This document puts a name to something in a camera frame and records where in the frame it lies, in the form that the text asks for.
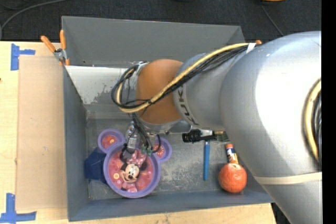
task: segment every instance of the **orange fruit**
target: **orange fruit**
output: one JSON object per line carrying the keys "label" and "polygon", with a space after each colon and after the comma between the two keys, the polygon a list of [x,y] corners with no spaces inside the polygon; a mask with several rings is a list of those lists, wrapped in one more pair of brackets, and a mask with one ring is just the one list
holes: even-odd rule
{"label": "orange fruit", "polygon": [[247,184],[247,173],[240,164],[226,163],[219,171],[218,181],[222,189],[229,193],[238,193]]}

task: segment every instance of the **blue pen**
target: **blue pen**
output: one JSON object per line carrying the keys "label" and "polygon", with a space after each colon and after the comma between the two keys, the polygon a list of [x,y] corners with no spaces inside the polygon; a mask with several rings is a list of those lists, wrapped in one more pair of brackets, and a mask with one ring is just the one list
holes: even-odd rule
{"label": "blue pen", "polygon": [[210,157],[210,143],[209,141],[205,141],[204,143],[204,172],[203,172],[204,180],[208,180],[209,157]]}

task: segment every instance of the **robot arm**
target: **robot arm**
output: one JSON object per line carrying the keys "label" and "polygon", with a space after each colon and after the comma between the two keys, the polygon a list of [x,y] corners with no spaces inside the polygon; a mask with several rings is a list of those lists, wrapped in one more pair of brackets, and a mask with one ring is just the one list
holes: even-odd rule
{"label": "robot arm", "polygon": [[254,45],[147,63],[138,73],[138,101],[115,101],[153,134],[179,124],[181,132],[226,131],[292,224],[320,223],[321,32]]}

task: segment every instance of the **gray bin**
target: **gray bin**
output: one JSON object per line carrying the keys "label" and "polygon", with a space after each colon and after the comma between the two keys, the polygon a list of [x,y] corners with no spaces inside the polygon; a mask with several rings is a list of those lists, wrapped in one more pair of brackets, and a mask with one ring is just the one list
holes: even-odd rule
{"label": "gray bin", "polygon": [[[239,26],[64,16],[62,28],[71,66],[84,70],[121,69],[137,61],[160,58],[186,61],[200,53],[244,42]],[[204,181],[204,143],[184,143],[182,134],[164,136],[172,146],[172,156],[161,164],[159,184],[149,195],[124,198],[101,181],[88,181],[84,161],[98,146],[98,135],[109,128],[124,133],[130,119],[110,99],[111,87],[97,92],[94,102],[86,101],[83,95],[92,90],[93,76],[85,74],[85,81],[83,76],[70,75],[66,68],[63,74],[69,221],[272,202],[246,166],[248,183],[242,193],[230,194],[221,189],[217,177],[227,162],[223,141],[210,142],[209,176]],[[84,88],[78,86],[80,80]]]}

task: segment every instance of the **wooden table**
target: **wooden table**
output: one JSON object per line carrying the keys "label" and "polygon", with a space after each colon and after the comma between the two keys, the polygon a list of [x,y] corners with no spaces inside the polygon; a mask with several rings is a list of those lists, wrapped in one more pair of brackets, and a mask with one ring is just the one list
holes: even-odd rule
{"label": "wooden table", "polygon": [[[32,49],[35,50],[35,55],[20,55],[19,56],[19,70],[11,71],[11,45],[14,43],[19,46],[20,50]],[[55,43],[56,48],[60,48],[60,44]],[[47,49],[47,47],[42,42],[17,42],[17,41],[0,41],[0,213],[6,211],[6,194],[12,193],[16,195],[16,202],[19,203],[20,199],[28,199],[29,197],[24,197],[21,193],[20,196],[17,195],[17,191],[20,186],[17,186],[18,182],[18,121],[19,121],[19,86],[20,89],[24,89],[26,85],[23,82],[19,85],[19,74],[20,68],[24,68],[20,64],[25,63],[26,68],[30,65],[34,68],[38,68],[36,61],[38,57],[50,58],[50,62],[57,59],[54,55]],[[53,80],[61,80],[61,77],[54,77]],[[49,89],[44,89],[45,94],[48,94]],[[44,111],[34,111],[32,113],[44,113]],[[39,119],[39,115],[31,115],[36,119]],[[38,126],[41,124],[38,120],[35,122]],[[43,139],[48,138],[48,134],[43,136]],[[36,169],[44,169],[43,167],[37,166]],[[57,182],[60,184],[65,183],[65,174],[60,173],[62,178],[57,178]],[[48,182],[44,182],[41,188],[45,189],[49,193],[58,193],[58,190],[51,186]],[[37,200],[32,199],[29,202],[32,204],[31,208],[22,209],[17,207],[16,211],[18,214],[23,214],[26,212],[37,211],[35,221],[27,221],[26,223],[68,223],[67,219],[67,208],[64,202],[65,196],[62,196],[61,202],[56,202],[58,206],[34,208],[34,202]],[[204,210],[193,210],[184,212],[173,212],[165,214],[155,214],[155,215],[145,215],[136,217],[122,217],[122,218],[112,218],[104,220],[90,220],[90,221],[79,221],[78,223],[207,223],[207,224],[276,224],[274,213],[271,208],[271,204],[257,204],[257,205],[244,205],[244,206],[234,206],[234,207],[224,207],[224,208],[214,208],[214,209],[204,209]]]}

